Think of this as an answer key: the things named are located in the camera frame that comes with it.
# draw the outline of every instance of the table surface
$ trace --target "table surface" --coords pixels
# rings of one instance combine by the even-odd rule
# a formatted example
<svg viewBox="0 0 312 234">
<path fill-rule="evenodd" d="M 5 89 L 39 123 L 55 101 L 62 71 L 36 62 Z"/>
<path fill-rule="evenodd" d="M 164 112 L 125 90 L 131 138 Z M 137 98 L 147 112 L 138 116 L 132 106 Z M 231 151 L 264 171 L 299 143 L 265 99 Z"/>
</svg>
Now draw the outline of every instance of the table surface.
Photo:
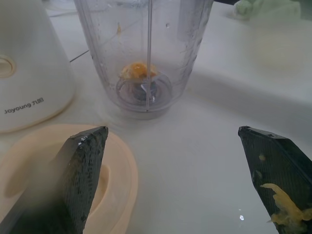
<svg viewBox="0 0 312 234">
<path fill-rule="evenodd" d="M 212 18 L 222 8 L 228 6 L 214 3 Z M 69 60 L 88 50 L 76 14 L 51 17 L 51 21 Z M 203 62 L 196 63 L 193 79 L 205 72 L 200 67 Z M 73 103 L 52 120 L 0 135 L 1 154 L 17 139 L 46 124 L 107 124 L 129 144 L 138 166 L 138 196 L 128 234 L 277 233 L 267 223 L 270 217 L 252 185 L 237 131 L 243 125 L 269 130 L 291 138 L 309 152 L 311 146 L 300 137 L 301 132 L 268 124 L 274 119 L 248 115 L 239 105 L 238 109 L 228 108 L 207 99 L 205 90 L 194 92 L 198 82 L 190 82 L 181 100 L 160 118 L 112 117 L 90 54 L 71 64 L 77 83 Z"/>
</svg>

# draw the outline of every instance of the white countertop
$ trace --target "white countertop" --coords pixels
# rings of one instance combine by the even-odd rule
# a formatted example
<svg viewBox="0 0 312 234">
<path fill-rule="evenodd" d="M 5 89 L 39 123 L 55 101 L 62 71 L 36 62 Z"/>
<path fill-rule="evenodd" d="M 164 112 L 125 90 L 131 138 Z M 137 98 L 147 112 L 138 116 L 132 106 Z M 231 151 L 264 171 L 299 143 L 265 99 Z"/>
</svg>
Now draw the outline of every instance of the white countertop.
<svg viewBox="0 0 312 234">
<path fill-rule="evenodd" d="M 211 18 L 219 17 L 223 7 L 229 8 L 214 3 Z M 53 17 L 51 21 L 69 60 L 87 51 L 77 15 Z M 263 107 L 274 110 L 271 116 L 245 111 L 244 106 L 261 108 L 263 104 L 256 97 L 249 99 L 253 103 L 236 103 L 242 98 L 240 91 L 204 78 L 204 52 L 201 49 L 181 100 L 164 116 L 149 121 L 111 117 L 104 89 L 86 53 L 72 62 L 77 96 L 71 106 L 45 123 L 0 135 L 0 152 L 45 124 L 108 124 L 129 144 L 138 165 L 138 197 L 128 234 L 275 234 L 274 225 L 266 223 L 270 217 L 253 187 L 237 131 L 243 125 L 272 131 L 291 138 L 308 153 L 311 146 L 304 140 L 308 131 L 301 130 L 309 121 L 292 116 L 295 109 L 288 110 L 283 119 L 275 119 L 286 112 L 274 106 Z M 196 85 L 201 79 L 207 82 L 207 89 Z"/>
</svg>

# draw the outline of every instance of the green cloth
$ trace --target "green cloth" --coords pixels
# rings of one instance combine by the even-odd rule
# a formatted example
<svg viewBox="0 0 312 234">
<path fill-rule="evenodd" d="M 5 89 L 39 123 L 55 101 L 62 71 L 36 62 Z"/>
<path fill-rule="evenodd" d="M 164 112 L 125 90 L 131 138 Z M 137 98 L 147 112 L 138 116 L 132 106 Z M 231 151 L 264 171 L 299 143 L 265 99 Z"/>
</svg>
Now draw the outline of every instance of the green cloth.
<svg viewBox="0 0 312 234">
<path fill-rule="evenodd" d="M 240 0 L 234 7 L 235 13 L 245 19 L 294 22 L 301 17 L 300 3 L 291 0 Z"/>
</svg>

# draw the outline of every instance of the blender cup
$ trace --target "blender cup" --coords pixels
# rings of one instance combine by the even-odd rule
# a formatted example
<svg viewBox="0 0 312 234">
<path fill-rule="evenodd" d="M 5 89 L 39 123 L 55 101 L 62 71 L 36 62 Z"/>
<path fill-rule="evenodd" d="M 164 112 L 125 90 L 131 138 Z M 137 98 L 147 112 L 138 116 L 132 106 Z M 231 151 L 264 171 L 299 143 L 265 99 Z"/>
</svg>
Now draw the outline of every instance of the blender cup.
<svg viewBox="0 0 312 234">
<path fill-rule="evenodd" d="M 213 0 L 75 0 L 97 73 L 120 109 L 157 113 L 182 94 Z"/>
</svg>

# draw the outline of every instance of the blender base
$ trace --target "blender base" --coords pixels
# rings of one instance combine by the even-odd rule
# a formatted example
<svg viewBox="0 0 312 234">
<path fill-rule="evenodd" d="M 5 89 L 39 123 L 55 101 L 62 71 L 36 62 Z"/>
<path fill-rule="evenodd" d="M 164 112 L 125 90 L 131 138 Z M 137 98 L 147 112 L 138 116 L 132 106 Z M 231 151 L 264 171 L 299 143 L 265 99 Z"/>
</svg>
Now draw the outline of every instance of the blender base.
<svg viewBox="0 0 312 234">
<path fill-rule="evenodd" d="M 121 78 L 117 83 L 116 92 L 119 108 L 133 113 L 150 113 L 150 118 L 155 116 L 155 112 L 164 112 L 172 100 L 172 85 L 169 78 L 164 74 L 160 74 L 152 80 L 148 110 L 146 109 L 146 79 L 143 82 L 135 82 Z"/>
</svg>

